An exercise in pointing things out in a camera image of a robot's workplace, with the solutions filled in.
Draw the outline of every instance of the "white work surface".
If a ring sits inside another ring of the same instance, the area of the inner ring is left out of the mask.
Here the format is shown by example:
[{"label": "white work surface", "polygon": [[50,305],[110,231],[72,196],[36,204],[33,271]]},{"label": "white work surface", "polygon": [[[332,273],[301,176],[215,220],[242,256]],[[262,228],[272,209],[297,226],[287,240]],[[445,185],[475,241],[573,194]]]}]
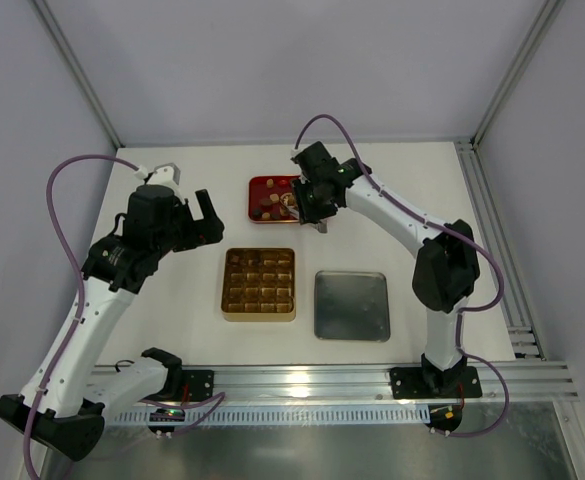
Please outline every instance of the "white work surface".
[{"label": "white work surface", "polygon": [[[327,145],[342,162],[346,145]],[[468,222],[481,243],[452,143],[361,144],[363,160],[395,192],[439,218]],[[223,241],[171,253],[146,280],[115,327],[99,364],[135,358],[158,347],[196,365],[412,363],[426,343],[425,308],[412,292],[414,259],[367,218],[347,209],[328,220],[328,234],[298,224],[256,225],[247,218],[248,182],[258,175],[298,174],[289,146],[129,148],[121,158],[181,169],[181,191],[200,218],[194,191],[206,188],[225,224]],[[94,241],[127,209],[139,181],[115,166]],[[288,323],[232,323],[221,314],[225,252],[232,247],[289,247],[296,252],[296,319]],[[470,305],[493,298],[495,286],[481,257],[481,277]],[[385,343],[319,340],[314,336],[314,276],[320,270],[382,272],[387,278],[391,337]],[[468,314],[464,344],[489,360],[513,360],[501,308]]]}]

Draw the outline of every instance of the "gray wall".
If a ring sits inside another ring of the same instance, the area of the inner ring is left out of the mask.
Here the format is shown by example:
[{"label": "gray wall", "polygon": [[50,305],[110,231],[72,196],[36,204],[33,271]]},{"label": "gray wall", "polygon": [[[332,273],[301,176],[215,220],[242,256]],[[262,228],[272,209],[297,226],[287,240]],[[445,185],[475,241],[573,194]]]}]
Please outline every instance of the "gray wall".
[{"label": "gray wall", "polygon": [[[65,157],[110,151],[28,2],[0,0],[0,394],[16,393],[43,359],[74,285],[45,206],[48,173]],[[77,166],[58,211],[86,251],[109,175]],[[0,478],[21,435],[0,421]]]},{"label": "gray wall", "polygon": [[48,3],[130,146],[470,137],[543,1]]},{"label": "gray wall", "polygon": [[585,0],[566,2],[481,153],[543,345],[585,400]]}]

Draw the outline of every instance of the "food item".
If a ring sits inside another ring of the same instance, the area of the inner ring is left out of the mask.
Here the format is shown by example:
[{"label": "food item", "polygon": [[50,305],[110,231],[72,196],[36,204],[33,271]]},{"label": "food item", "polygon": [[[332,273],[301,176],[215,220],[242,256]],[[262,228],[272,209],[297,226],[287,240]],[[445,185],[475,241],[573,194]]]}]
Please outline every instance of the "food item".
[{"label": "food item", "polygon": [[294,194],[292,193],[284,193],[281,195],[280,201],[286,207],[296,207],[296,198],[294,198]]}]

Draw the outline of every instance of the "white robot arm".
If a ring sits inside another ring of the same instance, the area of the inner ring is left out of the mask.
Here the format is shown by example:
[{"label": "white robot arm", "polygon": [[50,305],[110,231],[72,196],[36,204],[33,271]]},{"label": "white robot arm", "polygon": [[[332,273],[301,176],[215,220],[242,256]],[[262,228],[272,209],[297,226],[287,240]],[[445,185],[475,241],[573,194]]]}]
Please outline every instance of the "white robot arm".
[{"label": "white robot arm", "polygon": [[218,243],[224,226],[205,190],[197,191],[203,218],[194,220],[178,188],[175,165],[158,167],[130,195],[121,234],[114,230],[90,248],[82,268],[85,306],[75,319],[78,295],[50,351],[18,395],[0,398],[0,418],[21,432],[42,377],[66,333],[76,330],[53,370],[37,407],[32,438],[74,461],[96,445],[105,423],[150,395],[170,398],[181,387],[181,359],[152,348],[102,384],[87,388],[88,378],[121,315],[145,279],[171,251]]},{"label": "white robot arm", "polygon": [[[424,380],[434,394],[455,388],[466,362],[456,344],[457,312],[467,304],[479,277],[476,252],[456,238],[415,221],[390,203],[373,188],[354,159],[339,164],[317,142],[292,160],[302,171],[301,179],[292,184],[298,204],[298,212],[294,213],[301,223],[318,225],[336,215],[339,207],[347,207],[383,228],[416,259],[412,286],[427,311]],[[391,192],[369,168],[367,173],[382,191],[391,193],[411,211],[433,223],[446,224]],[[472,238],[471,228],[462,220],[447,226]]]}]

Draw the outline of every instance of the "cable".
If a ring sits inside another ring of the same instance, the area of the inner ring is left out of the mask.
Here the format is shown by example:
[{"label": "cable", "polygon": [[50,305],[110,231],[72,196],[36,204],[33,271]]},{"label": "cable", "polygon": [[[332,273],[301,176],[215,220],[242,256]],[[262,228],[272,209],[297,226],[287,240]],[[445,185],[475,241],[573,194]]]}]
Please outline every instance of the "cable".
[{"label": "cable", "polygon": [[[217,393],[216,395],[213,395],[212,397],[203,400],[202,402],[197,403],[196,405],[188,405],[186,407],[179,407],[179,406],[175,406],[175,405],[167,405],[167,404],[163,404],[163,403],[159,403],[159,402],[153,402],[151,400],[141,400],[141,402],[143,403],[147,403],[148,405],[154,405],[157,407],[161,407],[164,409],[168,409],[168,410],[181,410],[183,411],[183,413],[185,413],[185,410],[189,410],[192,408],[198,408],[198,407],[202,407],[210,402],[213,402],[214,400],[217,400],[217,402],[212,405],[212,408],[210,408],[210,410],[208,410],[207,412],[205,412],[205,414],[203,414],[203,416],[197,420],[195,420],[194,422],[192,422],[189,425],[184,426],[183,428],[173,432],[171,434],[171,437],[177,437],[180,435],[184,435],[190,431],[192,431],[194,428],[198,427],[201,423],[205,422],[208,418],[210,418],[210,415],[212,415],[214,413],[214,411],[219,408],[219,405],[221,405],[221,403],[223,402],[223,400],[225,400],[225,392],[220,392]],[[123,453],[127,452],[128,450],[136,447],[138,444],[143,443],[146,440],[149,440],[149,438],[153,438],[153,437],[143,437],[143,438],[139,438],[138,440],[135,440],[134,442],[130,443],[129,445],[126,445],[125,447],[117,450],[116,452],[114,452],[111,455],[105,456],[105,457],[95,457],[95,458],[89,458],[89,461],[94,461],[94,462],[104,462],[104,461],[108,461],[108,460],[112,460],[116,457],[118,457],[119,455],[122,455]]]},{"label": "cable", "polygon": [[501,373],[497,370],[497,368],[492,363],[490,363],[487,360],[485,360],[481,357],[478,357],[476,355],[471,355],[471,354],[465,352],[465,350],[463,350],[463,347],[461,346],[461,326],[463,323],[463,313],[465,313],[465,312],[483,312],[485,310],[489,310],[490,308],[497,305],[501,301],[501,299],[503,298],[503,293],[505,291],[505,281],[503,278],[503,272],[501,271],[499,264],[494,259],[494,257],[492,255],[490,255],[490,253],[487,250],[485,250],[483,247],[481,247],[480,245],[475,243],[473,240],[469,239],[465,235],[461,235],[460,233],[455,232],[454,230],[447,228],[444,225],[439,225],[438,223],[431,222],[431,221],[427,220],[425,217],[419,215],[418,213],[416,213],[415,211],[413,211],[409,207],[403,205],[399,200],[394,198],[387,191],[382,190],[381,186],[374,181],[372,176],[368,173],[367,168],[365,168],[363,160],[361,160],[361,156],[359,155],[359,152],[356,149],[356,146],[354,145],[354,141],[352,140],[352,137],[350,137],[350,134],[347,132],[347,130],[345,129],[343,124],[341,122],[339,122],[332,115],[329,115],[327,113],[321,113],[319,115],[312,117],[310,119],[310,121],[305,124],[305,126],[301,130],[301,133],[299,133],[299,136],[297,137],[296,143],[294,144],[295,150],[298,150],[299,145],[301,143],[301,140],[303,140],[303,135],[305,135],[305,132],[308,130],[308,128],[310,128],[310,126],[314,122],[316,122],[317,120],[320,120],[322,118],[326,119],[326,120],[330,120],[341,131],[343,138],[345,138],[345,141],[347,142],[347,144],[350,146],[350,149],[352,150],[352,154],[354,155],[354,158],[356,159],[356,163],[358,164],[359,168],[363,172],[363,175],[365,175],[365,178],[367,179],[367,181],[370,183],[370,185],[372,185],[372,188],[374,188],[377,192],[379,192],[379,194],[382,195],[384,198],[386,198],[392,205],[397,207],[403,213],[412,217],[414,220],[422,223],[425,226],[432,227],[432,228],[439,230],[447,235],[450,235],[451,237],[454,237],[454,238],[462,241],[466,245],[469,245],[470,247],[472,247],[474,250],[479,252],[488,261],[488,263],[490,264],[490,266],[494,270],[494,273],[495,273],[496,278],[497,278],[497,283],[498,283],[497,293],[496,293],[496,296],[494,297],[494,299],[492,299],[492,301],[486,303],[485,305],[479,305],[477,307],[462,307],[462,308],[459,308],[459,310],[457,310],[458,316],[457,316],[457,325],[456,325],[456,348],[465,357],[470,358],[472,360],[479,361],[479,362],[483,363],[484,365],[486,365],[497,376],[497,378],[501,382],[501,385],[503,385],[503,393],[505,396],[503,411],[501,412],[501,415],[499,416],[499,418],[492,425],[490,425],[487,428],[484,428],[483,430],[479,430],[478,432],[450,433],[450,432],[444,432],[442,430],[437,430],[437,429],[434,430],[437,433],[441,433],[441,434],[446,435],[446,436],[460,437],[460,438],[472,438],[472,437],[476,437],[476,436],[491,432],[492,430],[497,428],[503,422],[505,417],[507,416],[507,413],[508,413],[508,410],[510,407],[510,393],[508,391],[507,384],[505,383],[505,379],[503,378]]},{"label": "cable", "polygon": [[501,375],[501,372],[499,372],[499,370],[488,360],[479,357],[478,355],[472,355],[470,353],[467,353],[465,350],[463,350],[463,347],[461,346],[462,344],[462,339],[461,339],[461,335],[462,335],[462,325],[463,325],[463,313],[459,313],[456,317],[456,331],[455,331],[455,339],[456,339],[456,348],[457,350],[461,353],[461,355],[464,355],[468,358],[471,358],[472,360],[476,360],[478,362],[481,362],[482,364],[484,364],[486,367],[488,367],[490,370],[492,370],[494,372],[494,374],[496,375],[496,378],[499,379],[499,382],[501,382],[501,385],[503,386],[503,396],[504,396],[504,401],[503,401],[503,410],[501,411],[501,415],[499,415],[499,418],[497,418],[494,423],[492,425],[490,425],[489,427],[485,427],[483,430],[478,430],[476,432],[468,432],[468,433],[455,433],[455,432],[447,432],[438,428],[433,429],[436,433],[439,433],[441,435],[445,435],[446,437],[455,437],[455,438],[474,438],[474,437],[479,437],[481,435],[485,435],[486,433],[490,433],[492,430],[494,430],[495,428],[497,428],[499,425],[501,425],[503,423],[503,421],[505,420],[505,417],[507,417],[508,415],[508,411],[510,410],[510,391],[508,390],[508,385],[505,382],[505,379],[503,378],[503,375]]},{"label": "cable", "polygon": [[76,312],[74,314],[74,320],[70,324],[70,328],[66,332],[59,348],[56,350],[54,355],[52,356],[52,360],[48,364],[47,368],[43,372],[43,376],[41,377],[41,382],[39,383],[38,391],[34,396],[34,400],[32,401],[32,405],[30,406],[30,412],[28,413],[28,418],[25,423],[25,429],[23,431],[23,461],[25,463],[25,469],[28,472],[28,475],[32,480],[40,480],[39,476],[36,473],[36,469],[34,468],[34,464],[32,463],[32,454],[30,452],[30,443],[32,437],[32,428],[34,426],[34,419],[36,417],[36,412],[39,409],[39,405],[41,404],[41,399],[43,398],[43,394],[45,392],[45,388],[50,381],[50,377],[52,376],[52,372],[54,368],[59,363],[61,355],[67,348],[74,332],[76,331],[79,325],[79,319],[83,316],[83,309],[85,307],[85,285],[83,284],[83,277],[81,275],[81,267],[79,266],[79,262],[77,261],[76,257],[72,253],[72,249],[68,244],[68,241],[63,234],[63,230],[61,229],[61,225],[59,224],[59,219],[56,216],[56,210],[54,208],[54,200],[52,199],[52,187],[54,186],[54,181],[56,177],[61,173],[61,171],[76,162],[80,162],[82,160],[107,160],[109,162],[118,163],[124,165],[132,170],[138,170],[138,167],[133,163],[128,162],[127,160],[123,160],[121,158],[113,157],[111,155],[79,155],[78,157],[72,157],[67,159],[66,161],[59,164],[50,174],[50,178],[48,178],[48,183],[45,189],[45,199],[48,206],[48,212],[50,214],[50,220],[52,221],[52,227],[58,237],[59,241],[61,242],[61,246],[63,247],[63,251],[65,255],[68,257],[70,261],[70,265],[72,266],[72,272],[74,273],[74,277],[76,279],[77,288],[78,288],[78,305],[76,307]]},{"label": "cable", "polygon": [[110,233],[108,233],[108,237],[110,235],[114,235],[116,231],[119,229],[119,222],[121,221],[122,218],[125,218],[125,213],[116,214],[116,216],[114,217],[114,228],[110,231]]},{"label": "cable", "polygon": [[119,368],[119,364],[123,363],[123,362],[129,363],[130,365],[134,365],[134,360],[119,360],[118,362],[116,362],[114,364],[114,369],[116,370],[116,373],[121,373],[121,369]]},{"label": "cable", "polygon": [[465,408],[465,392],[463,391],[463,384],[461,382],[459,382],[459,397],[461,397],[459,410],[463,410]]},{"label": "cable", "polygon": [[186,383],[183,387],[183,398],[181,398],[181,406],[185,405],[188,401],[188,393],[190,392],[190,384]]}]

